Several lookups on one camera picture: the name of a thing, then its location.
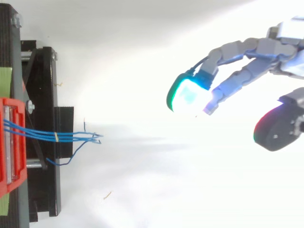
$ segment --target green led light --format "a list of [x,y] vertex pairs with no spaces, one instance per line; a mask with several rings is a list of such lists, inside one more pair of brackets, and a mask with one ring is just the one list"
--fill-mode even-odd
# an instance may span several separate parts
[[210,100],[211,93],[196,78],[181,74],[168,93],[167,105],[175,113],[197,115]]

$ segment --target blue wire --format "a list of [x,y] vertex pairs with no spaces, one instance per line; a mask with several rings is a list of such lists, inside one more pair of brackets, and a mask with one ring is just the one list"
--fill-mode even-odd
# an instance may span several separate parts
[[[33,136],[36,136],[36,137],[39,137],[39,138],[56,139],[55,136],[47,136],[47,135],[40,135],[40,134],[32,133],[32,132],[28,131],[27,128],[22,128],[22,127],[17,127],[17,126],[11,126],[10,124],[7,124],[7,123],[5,123],[4,126],[18,129],[20,131],[23,131],[23,132],[25,132],[27,134],[30,134],[30,135],[33,135]],[[90,138],[90,137],[73,137],[73,136],[72,137],[71,136],[69,136],[69,137],[68,136],[58,136],[58,139],[80,139],[80,140],[87,140],[87,139],[89,139],[89,140],[91,140],[91,139],[97,139],[97,138],[100,138],[100,137],[101,137],[100,135],[97,135],[97,136],[95,136],[93,138]]]
[[[19,125],[11,122],[11,121],[8,121],[8,120],[3,120],[4,122],[8,123],[8,124],[11,124],[12,126],[15,126],[15,127],[20,127]],[[32,129],[27,129],[27,128],[23,128],[23,127],[20,127],[22,129],[26,129],[28,131],[31,131],[31,132],[34,132],[34,133],[41,133],[41,134],[48,134],[48,135],[55,135],[54,132],[45,132],[45,131],[38,131],[38,130],[32,130]],[[96,136],[99,136],[98,134],[96,133],[89,133],[89,132],[74,132],[74,133],[63,133],[63,132],[58,132],[57,135],[75,135],[75,134],[94,134]]]
[[70,158],[70,160],[67,163],[63,163],[63,164],[58,164],[56,162],[53,162],[52,160],[50,160],[49,158],[47,158],[47,161],[55,166],[62,166],[62,165],[68,165],[72,159],[74,158],[74,156],[76,155],[77,151],[79,151],[81,149],[81,147],[83,147],[87,142],[84,142],[83,144],[81,144],[73,153],[72,157]]
[[[12,131],[12,130],[8,130],[8,129],[4,129],[6,132],[10,132],[10,133],[13,133],[13,134],[17,134],[17,135],[21,135],[21,136],[25,136],[25,137],[28,137],[28,138],[34,138],[34,139],[38,139],[38,140],[44,140],[44,141],[49,141],[49,142],[57,142],[56,138],[55,138],[55,133],[54,132],[44,132],[44,131],[37,131],[37,130],[32,130],[32,129],[27,129],[27,128],[23,128],[23,127],[20,127],[19,125],[17,124],[14,124],[13,122],[11,121],[8,121],[8,120],[4,120],[5,122],[5,126],[7,127],[10,127],[10,128],[15,128],[17,130],[20,130],[24,133],[19,133],[19,132],[16,132],[16,131]],[[57,133],[58,135],[58,139],[59,139],[59,142],[63,142],[63,143],[72,143],[72,142],[83,142],[74,152],[74,154],[72,155],[72,157],[70,158],[70,160],[67,162],[67,163],[64,163],[64,164],[58,164],[52,160],[50,160],[49,158],[46,158],[46,160],[55,165],[55,166],[62,166],[62,165],[68,165],[73,157],[76,155],[76,153],[88,142],[91,142],[91,143],[97,143],[97,144],[101,144],[100,140],[97,140],[96,138],[100,138],[100,137],[103,137],[102,135],[99,135],[99,134],[96,134],[96,133],[87,133],[86,132],[86,125],[85,125],[85,120],[84,120],[84,132],[75,132],[75,133]],[[88,137],[88,138],[85,138],[85,137],[73,137],[72,135],[75,135],[75,134],[90,134],[92,135],[92,137]]]
[[[20,136],[25,136],[25,137],[32,138],[32,139],[38,139],[38,140],[43,140],[43,141],[57,143],[56,139],[47,139],[47,138],[36,137],[36,136],[33,136],[33,135],[23,134],[23,133],[19,133],[19,132],[8,130],[8,129],[4,129],[4,131],[9,132],[9,133],[13,133],[13,134],[16,134],[16,135],[20,135]],[[80,140],[80,139],[72,139],[72,140],[64,140],[63,139],[63,140],[59,140],[59,142],[61,142],[61,143],[83,142],[83,141],[100,144],[99,140],[91,139],[91,138],[87,138],[86,140]]]

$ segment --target red bracket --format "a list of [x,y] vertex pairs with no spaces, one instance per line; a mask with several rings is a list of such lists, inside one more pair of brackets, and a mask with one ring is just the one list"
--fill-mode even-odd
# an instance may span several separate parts
[[25,137],[10,134],[13,139],[13,171],[11,183],[7,181],[7,164],[6,164],[6,149],[4,141],[4,108],[9,106],[12,108],[12,121],[20,127],[25,127],[25,104],[20,100],[0,98],[0,197],[13,191],[19,187],[27,178],[27,158],[26,158],[26,144]]

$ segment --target screw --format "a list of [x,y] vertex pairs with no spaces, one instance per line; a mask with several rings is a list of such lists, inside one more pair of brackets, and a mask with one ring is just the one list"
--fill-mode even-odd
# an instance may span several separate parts
[[27,107],[28,107],[28,113],[29,114],[32,114],[33,113],[33,110],[35,110],[35,105],[32,103],[31,100],[29,100],[27,102]]
[[58,61],[58,53],[57,53],[57,52],[53,52],[53,53],[52,53],[52,59],[53,59],[54,61]]
[[11,20],[11,23],[12,23],[13,26],[15,26],[16,28],[19,29],[19,28],[22,27],[22,21],[23,21],[23,19],[22,19],[21,14],[16,13],[13,16],[13,18]]

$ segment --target bundle of blue wires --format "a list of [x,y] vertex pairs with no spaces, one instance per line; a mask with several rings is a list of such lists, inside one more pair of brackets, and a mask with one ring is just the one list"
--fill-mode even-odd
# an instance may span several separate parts
[[[102,137],[102,135],[96,134],[96,133],[89,133],[86,132],[86,123],[84,122],[84,132],[74,132],[74,133],[55,133],[55,132],[45,132],[45,131],[38,131],[38,130],[32,130],[24,127],[20,127],[19,125],[8,121],[8,120],[3,120],[4,121],[4,126],[9,127],[10,129],[5,128],[4,131],[25,136],[28,138],[33,138],[37,140],[43,140],[43,141],[48,141],[48,142],[55,142],[55,143],[72,143],[72,142],[83,142],[74,152],[72,157],[67,163],[64,164],[58,164],[47,158],[47,161],[52,163],[53,165],[56,166],[62,166],[62,165],[68,165],[77,151],[83,147],[84,144],[90,142],[90,143],[97,143],[101,144],[100,140],[98,138]],[[75,137],[74,135],[78,134],[86,134],[86,135],[91,135],[92,137]]]

